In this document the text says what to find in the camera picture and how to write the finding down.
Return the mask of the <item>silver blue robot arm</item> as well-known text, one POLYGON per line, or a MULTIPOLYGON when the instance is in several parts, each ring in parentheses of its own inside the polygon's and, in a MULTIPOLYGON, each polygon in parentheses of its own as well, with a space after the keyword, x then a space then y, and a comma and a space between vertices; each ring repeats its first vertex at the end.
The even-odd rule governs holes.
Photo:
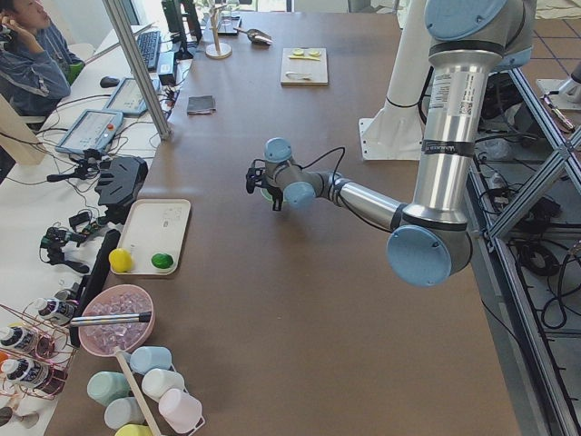
POLYGON ((316 199, 344 208, 388 238, 385 262, 403 282, 439 288, 470 265, 463 207, 487 80, 532 53, 533 1, 414 1, 396 28, 387 89, 350 132, 327 171, 298 163, 290 143, 267 141, 246 189, 271 209, 316 199))

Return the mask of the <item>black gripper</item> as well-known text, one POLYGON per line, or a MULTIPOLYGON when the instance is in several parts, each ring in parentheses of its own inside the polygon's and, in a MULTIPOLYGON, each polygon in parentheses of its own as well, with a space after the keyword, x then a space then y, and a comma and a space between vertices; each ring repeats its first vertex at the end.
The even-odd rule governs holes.
MULTIPOLYGON (((271 186, 266 178, 266 163, 262 159, 254 159, 245 175, 245 188, 248 194, 253 194, 256 189, 263 193, 270 193, 271 186)), ((282 193, 272 195, 272 210, 279 211, 282 206, 282 193)))

